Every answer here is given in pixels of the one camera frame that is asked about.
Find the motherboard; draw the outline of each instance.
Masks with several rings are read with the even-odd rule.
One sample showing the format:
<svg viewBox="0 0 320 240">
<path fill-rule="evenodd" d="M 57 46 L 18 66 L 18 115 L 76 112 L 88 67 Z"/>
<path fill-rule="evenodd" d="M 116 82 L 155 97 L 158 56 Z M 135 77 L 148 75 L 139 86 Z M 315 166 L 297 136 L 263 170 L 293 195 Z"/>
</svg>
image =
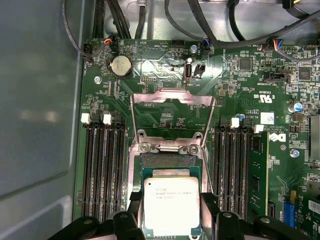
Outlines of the motherboard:
<svg viewBox="0 0 320 240">
<path fill-rule="evenodd" d="M 103 41 L 91 39 L 86 51 Z M 296 58 L 318 54 L 318 46 L 281 49 Z M 197 212 L 181 214 L 194 206 L 190 196 L 211 191 L 222 211 L 248 222 L 271 216 L 320 239 L 319 68 L 319 60 L 293 62 L 261 45 L 107 45 L 83 68 L 73 218 L 104 222 L 142 190 L 151 201 L 162 195 L 157 206 L 183 203 L 161 216 L 168 227 L 193 219 L 184 223 L 189 234 L 179 226 L 152 231 L 150 203 L 147 237 L 205 239 Z"/>
</svg>

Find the capacitor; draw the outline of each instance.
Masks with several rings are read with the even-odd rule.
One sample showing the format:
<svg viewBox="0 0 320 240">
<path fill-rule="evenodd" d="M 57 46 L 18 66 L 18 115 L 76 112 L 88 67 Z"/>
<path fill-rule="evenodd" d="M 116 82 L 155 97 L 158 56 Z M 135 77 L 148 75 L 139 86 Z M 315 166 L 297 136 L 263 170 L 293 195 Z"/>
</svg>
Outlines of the capacitor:
<svg viewBox="0 0 320 240">
<path fill-rule="evenodd" d="M 291 103 L 288 107 L 290 113 L 301 112 L 304 109 L 303 105 L 300 102 Z"/>
<path fill-rule="evenodd" d="M 290 156 L 291 156 L 292 158 L 297 158 L 297 157 L 300 156 L 300 152 L 299 152 L 297 149 L 292 149 L 292 150 L 290 151 Z"/>
<path fill-rule="evenodd" d="M 129 77 L 133 72 L 133 64 L 127 56 L 114 57 L 109 63 L 109 69 L 119 79 Z"/>
</svg>

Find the green circuit board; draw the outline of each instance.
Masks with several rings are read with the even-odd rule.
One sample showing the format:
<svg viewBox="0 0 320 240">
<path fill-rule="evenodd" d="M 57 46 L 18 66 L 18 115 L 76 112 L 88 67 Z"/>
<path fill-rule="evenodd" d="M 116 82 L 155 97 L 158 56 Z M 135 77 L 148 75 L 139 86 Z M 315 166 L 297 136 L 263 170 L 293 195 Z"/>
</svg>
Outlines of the green circuit board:
<svg viewBox="0 0 320 240">
<path fill-rule="evenodd" d="M 89 46 L 96 49 L 102 41 L 103 39 L 92 39 Z M 255 175 L 262 179 L 253 180 L 249 177 L 246 184 L 243 184 L 244 188 L 248 188 L 248 207 L 243 214 L 250 216 L 248 219 L 255 215 L 271 214 L 285 221 L 285 202 L 291 201 L 297 212 L 302 208 L 298 199 L 290 200 L 291 192 L 305 194 L 311 178 L 313 181 L 320 180 L 317 167 L 319 159 L 309 157 L 309 116 L 318 115 L 319 108 L 318 60 L 291 62 L 281 58 L 272 49 L 260 50 L 258 45 L 241 49 L 211 47 L 204 55 L 200 42 L 179 41 L 179 44 L 180 46 L 174 46 L 170 40 L 119 40 L 119 54 L 127 56 L 133 65 L 132 74 L 122 79 L 115 77 L 110 71 L 110 61 L 115 54 L 108 46 L 93 61 L 84 63 L 80 114 L 102 117 L 104 113 L 111 113 L 120 127 L 112 130 L 112 133 L 93 129 L 90 138 L 90 130 L 80 123 L 73 218 L 90 215 L 104 221 L 111 212 L 126 209 L 130 194 L 130 146 L 135 137 L 130 97 L 135 93 L 153 94 L 163 88 L 175 88 L 187 90 L 195 96 L 215 97 L 213 116 L 205 141 L 210 179 L 217 188 L 216 193 L 219 194 L 223 189 L 223 186 L 216 186 L 215 182 L 217 171 L 220 172 L 220 169 L 215 169 L 215 161 L 222 146 L 217 142 L 222 134 L 221 129 L 230 127 L 231 118 L 240 118 L 241 121 L 244 118 L 249 133 L 245 135 L 245 143 L 249 141 L 253 144 L 247 145 L 251 160 L 241 169 L 253 169 Z M 190 51 L 192 45 L 197 46 L 196 53 Z M 283 46 L 282 50 L 300 58 L 318 54 L 317 49 L 303 46 Z M 192 72 L 197 65 L 205 65 L 201 77 L 184 80 L 187 58 L 192 59 Z M 100 84 L 95 83 L 95 77 L 101 78 Z M 289 106 L 297 102 L 303 105 L 303 110 L 290 112 Z M 143 129 L 147 136 L 161 136 L 166 140 L 192 138 L 195 132 L 204 132 L 210 112 L 210 109 L 201 105 L 182 104 L 174 96 L 164 103 L 137 104 L 134 110 L 138 129 Z M 253 139 L 257 135 L 253 133 L 256 128 L 262 128 L 258 146 L 255 146 Z M 99 152 L 99 148 L 93 146 L 96 153 L 107 156 L 105 159 L 109 161 L 91 162 L 88 159 L 88 153 L 92 153 L 88 144 L 92 145 L 98 135 L 104 135 L 104 138 L 99 138 L 100 146 L 106 146 L 108 143 L 104 141 L 108 139 L 116 144 L 107 148 L 112 149 L 112 153 Z M 292 157 L 292 150 L 297 150 L 299 156 Z M 230 164 L 236 162 L 237 158 L 230 160 Z M 132 190 L 141 189 L 141 175 L 141 162 L 135 161 Z M 99 198 L 104 199 L 103 203 L 98 203 Z M 250 205 L 256 201 L 261 201 L 265 207 L 259 210 Z M 272 212 L 268 211 L 267 203 L 272 204 Z M 318 237 L 318 232 L 309 234 L 314 239 Z"/>
</svg>

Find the chip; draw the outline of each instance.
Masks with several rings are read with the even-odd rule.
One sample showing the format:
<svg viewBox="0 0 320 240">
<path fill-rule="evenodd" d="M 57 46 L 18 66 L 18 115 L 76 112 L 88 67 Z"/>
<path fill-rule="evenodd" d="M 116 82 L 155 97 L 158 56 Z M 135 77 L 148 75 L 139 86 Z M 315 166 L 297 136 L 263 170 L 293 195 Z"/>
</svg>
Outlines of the chip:
<svg viewBox="0 0 320 240">
<path fill-rule="evenodd" d="M 299 80 L 310 80 L 310 79 L 311 79 L 311 68 L 299 67 Z"/>
<path fill-rule="evenodd" d="M 240 58 L 240 70 L 251 70 L 251 59 L 250 58 Z"/>
</svg>

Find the white label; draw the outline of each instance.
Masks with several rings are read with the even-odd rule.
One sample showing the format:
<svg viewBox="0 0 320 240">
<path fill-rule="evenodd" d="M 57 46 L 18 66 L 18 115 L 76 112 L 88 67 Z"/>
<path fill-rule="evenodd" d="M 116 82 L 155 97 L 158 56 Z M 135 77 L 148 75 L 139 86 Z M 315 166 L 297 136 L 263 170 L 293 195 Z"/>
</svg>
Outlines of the white label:
<svg viewBox="0 0 320 240">
<path fill-rule="evenodd" d="M 261 112 L 260 113 L 260 124 L 274 125 L 275 124 L 275 113 L 274 112 Z"/>
<path fill-rule="evenodd" d="M 272 142 L 279 141 L 279 142 L 285 143 L 287 139 L 286 139 L 285 133 L 280 133 L 280 134 L 272 133 L 269 135 L 269 140 L 271 140 Z"/>
<path fill-rule="evenodd" d="M 320 204 L 309 200 L 309 209 L 317 214 L 320 214 Z"/>
</svg>

